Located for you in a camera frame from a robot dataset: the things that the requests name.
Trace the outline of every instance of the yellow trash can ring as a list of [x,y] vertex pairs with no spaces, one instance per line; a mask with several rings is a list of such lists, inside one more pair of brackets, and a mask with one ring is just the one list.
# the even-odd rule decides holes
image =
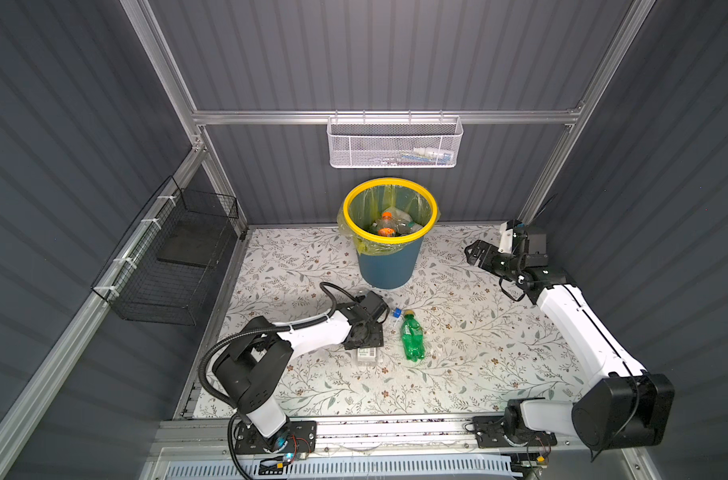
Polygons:
[[[389,206],[395,206],[423,225],[403,236],[379,236],[369,227]],[[436,225],[440,212],[425,187],[402,178],[378,178],[351,190],[340,208],[337,223],[359,255],[361,276],[382,289],[397,288],[409,280],[415,269],[423,237]]]

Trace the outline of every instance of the yellow rim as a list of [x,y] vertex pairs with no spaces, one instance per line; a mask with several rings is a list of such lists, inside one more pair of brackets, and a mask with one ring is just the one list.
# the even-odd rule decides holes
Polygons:
[[[415,234],[409,234],[404,236],[379,236],[370,234],[369,232],[359,228],[358,225],[354,224],[353,220],[351,220],[350,215],[348,215],[348,208],[350,207],[353,199],[356,198],[356,195],[368,188],[380,187],[382,185],[398,185],[399,187],[407,187],[422,195],[427,200],[427,203],[430,204],[431,210],[433,210],[433,214],[431,215],[431,219],[427,222],[427,225],[423,226],[420,231],[416,232]],[[436,219],[438,218],[438,206],[436,205],[436,200],[433,198],[433,195],[431,195],[431,192],[427,191],[422,185],[416,184],[415,182],[411,182],[409,180],[404,180],[403,178],[377,178],[375,180],[369,180],[368,182],[364,182],[363,184],[351,190],[351,192],[348,194],[348,197],[345,197],[345,202],[342,204],[342,213],[345,216],[345,222],[348,224],[351,230],[353,230],[356,235],[359,235],[361,238],[366,238],[367,240],[376,242],[378,244],[396,245],[413,242],[421,236],[424,236],[428,232],[428,230],[433,228],[433,226],[436,225]]]

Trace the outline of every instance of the bottle with orange cap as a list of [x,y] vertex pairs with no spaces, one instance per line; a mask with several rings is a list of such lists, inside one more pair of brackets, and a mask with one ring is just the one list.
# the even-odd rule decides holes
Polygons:
[[379,236],[398,236],[398,224],[390,212],[384,212],[375,223],[375,230]]

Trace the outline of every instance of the black wire basket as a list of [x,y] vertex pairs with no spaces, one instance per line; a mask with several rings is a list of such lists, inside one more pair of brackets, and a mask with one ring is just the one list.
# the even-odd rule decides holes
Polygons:
[[106,264],[98,279],[110,262],[121,262],[113,285],[93,284],[93,291],[124,320],[205,322],[219,289],[215,271],[238,238],[238,215],[235,197],[177,189],[155,219],[144,220],[148,227],[126,260]]

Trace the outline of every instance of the white mesh basket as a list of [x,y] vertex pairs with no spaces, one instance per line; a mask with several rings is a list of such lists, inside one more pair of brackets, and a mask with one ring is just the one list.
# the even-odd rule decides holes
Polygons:
[[366,123],[330,117],[329,163],[334,168],[451,168],[462,139],[459,117]]

